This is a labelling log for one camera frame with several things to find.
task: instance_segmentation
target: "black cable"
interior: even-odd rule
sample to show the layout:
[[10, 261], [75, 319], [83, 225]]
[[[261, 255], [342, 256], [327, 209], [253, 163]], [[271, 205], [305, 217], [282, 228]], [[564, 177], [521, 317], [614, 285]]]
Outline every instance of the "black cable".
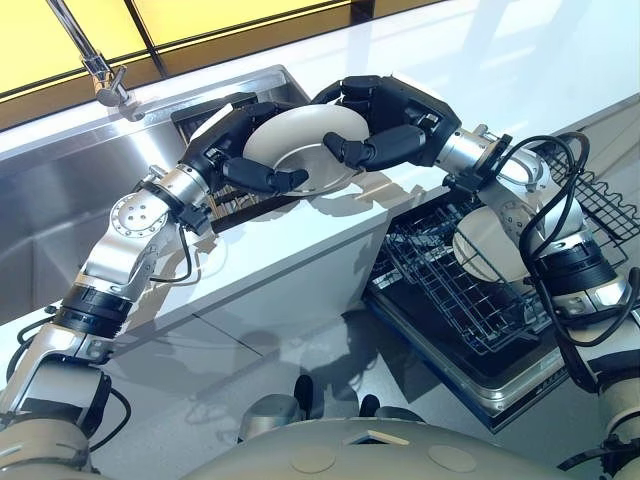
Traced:
[[184, 236], [184, 228], [178, 228], [178, 235], [180, 235], [180, 243], [182, 244], [182, 250], [184, 251], [184, 256], [187, 259], [187, 273], [178, 278], [160, 278], [160, 277], [151, 277], [149, 280], [156, 283], [178, 283], [186, 280], [191, 276], [191, 271], [193, 265], [191, 263], [191, 254], [189, 253], [189, 245], [187, 245], [187, 239]]
[[124, 418], [120, 421], [118, 426], [114, 428], [111, 431], [111, 433], [109, 433], [109, 435], [104, 437], [95, 445], [92, 445], [89, 448], [90, 452], [95, 452], [97, 449], [103, 447], [107, 442], [113, 439], [113, 437], [115, 437], [118, 433], [120, 433], [120, 430], [124, 428], [124, 426], [129, 422], [129, 419], [131, 418], [131, 404], [129, 403], [129, 400], [127, 400], [127, 397], [125, 397], [122, 393], [120, 393], [118, 390], [116, 390], [113, 387], [111, 387], [110, 393], [111, 395], [116, 397], [118, 400], [120, 400], [120, 403], [122, 403], [122, 406], [124, 407]]
[[589, 139], [587, 138], [586, 135], [580, 132], [569, 132], [569, 133], [559, 135], [559, 137], [572, 138], [572, 139], [578, 140], [580, 142], [580, 156], [578, 157], [577, 163], [574, 163], [573, 166], [571, 166], [570, 159], [569, 157], [567, 157], [567, 163], [569, 163], [567, 174], [568, 176], [570, 176], [570, 179], [568, 180], [568, 182], [570, 183], [570, 189], [567, 192], [565, 205], [562, 210], [562, 214], [560, 215], [560, 218], [558, 218], [558, 221], [556, 222], [556, 226], [551, 232], [551, 234], [531, 254], [531, 256], [534, 258], [537, 258], [538, 254], [542, 252], [545, 248], [547, 248], [547, 246], [557, 238], [558, 234], [564, 227], [564, 223], [567, 220], [567, 217], [569, 216], [569, 213], [571, 211], [571, 205], [573, 204], [573, 198], [575, 195], [577, 181], [580, 175], [584, 173], [584, 167], [586, 166], [587, 159], [589, 158], [590, 145], [589, 145]]
[[33, 343], [33, 337], [28, 338], [27, 340], [24, 341], [24, 343], [20, 344], [18, 349], [11, 356], [11, 360], [9, 360], [9, 364], [7, 365], [7, 374], [6, 374], [7, 383], [9, 383], [9, 380], [11, 379], [13, 372], [16, 371], [16, 367], [18, 366], [18, 362], [20, 361], [20, 358], [22, 357], [24, 352], [27, 351], [27, 349], [31, 346], [32, 343]]
[[27, 325], [22, 330], [18, 332], [17, 339], [18, 343], [22, 345], [27, 340], [24, 338], [25, 334], [33, 330], [34, 328], [41, 327], [45, 323], [49, 323], [52, 320], [52, 317], [43, 318], [42, 320], [38, 320], [37, 322], [32, 323], [31, 325]]

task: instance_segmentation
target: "wire rack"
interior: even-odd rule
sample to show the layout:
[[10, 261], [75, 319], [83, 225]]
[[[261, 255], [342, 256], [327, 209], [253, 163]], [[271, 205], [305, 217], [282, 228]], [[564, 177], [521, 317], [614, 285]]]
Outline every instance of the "wire rack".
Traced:
[[[419, 220], [398, 223], [388, 232], [383, 249], [396, 271], [419, 286], [464, 342], [484, 355], [506, 346], [532, 322], [547, 319], [536, 317], [533, 291], [518, 292], [457, 228], [478, 206], [449, 204]], [[463, 263], [453, 253], [455, 233], [473, 247]], [[464, 263], [478, 261], [477, 257], [493, 270], [498, 282], [484, 282], [467, 273]]]
[[[539, 148], [550, 165], [553, 178], [562, 183], [566, 171], [563, 155]], [[626, 205], [622, 195], [611, 192], [605, 182], [585, 172], [576, 185], [576, 198], [595, 241], [614, 267], [628, 256], [622, 244], [640, 233], [638, 209]], [[511, 284], [458, 228], [459, 221], [482, 204], [471, 201], [434, 207], [418, 220], [397, 221], [389, 229], [374, 266], [371, 285], [384, 289], [403, 279], [418, 286], [442, 313], [462, 340], [479, 355], [497, 352], [516, 338], [535, 335], [550, 320], [537, 293]], [[497, 282], [484, 282], [470, 275], [453, 254], [454, 234], [472, 247], [466, 262], [482, 259], [495, 273]]]

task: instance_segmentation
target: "stainless steel sink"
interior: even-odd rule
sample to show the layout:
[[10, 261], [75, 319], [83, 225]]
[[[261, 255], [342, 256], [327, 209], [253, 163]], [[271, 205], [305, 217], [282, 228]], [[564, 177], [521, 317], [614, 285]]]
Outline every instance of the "stainless steel sink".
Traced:
[[308, 100], [274, 66], [143, 105], [137, 122], [94, 122], [0, 153], [0, 324], [64, 295], [106, 230], [113, 203], [149, 165], [175, 165], [184, 140], [173, 112], [234, 92]]

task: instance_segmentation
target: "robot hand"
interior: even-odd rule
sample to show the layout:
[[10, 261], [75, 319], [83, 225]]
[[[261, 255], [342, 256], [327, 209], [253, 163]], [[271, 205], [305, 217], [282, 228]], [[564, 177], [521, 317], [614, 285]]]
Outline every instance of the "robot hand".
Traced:
[[290, 192], [309, 178], [305, 170], [275, 171], [242, 157], [242, 150], [256, 128], [290, 108], [293, 105], [264, 102], [233, 109], [193, 138], [179, 163], [196, 170], [212, 192], [225, 184], [258, 194]]
[[460, 127], [449, 105], [393, 77], [347, 77], [311, 103], [333, 100], [362, 115], [372, 134], [364, 142], [325, 135], [331, 153], [353, 169], [382, 170], [404, 162], [430, 167]]

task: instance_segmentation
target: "yellow window pane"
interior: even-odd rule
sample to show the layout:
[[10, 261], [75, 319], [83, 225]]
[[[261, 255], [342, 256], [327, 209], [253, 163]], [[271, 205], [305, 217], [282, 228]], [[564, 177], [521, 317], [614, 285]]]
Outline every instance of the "yellow window pane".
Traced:
[[317, 5], [318, 0], [135, 0], [156, 45]]
[[[144, 50], [122, 0], [67, 0], [93, 46], [106, 58]], [[82, 67], [80, 54], [45, 0], [3, 1], [0, 92]]]

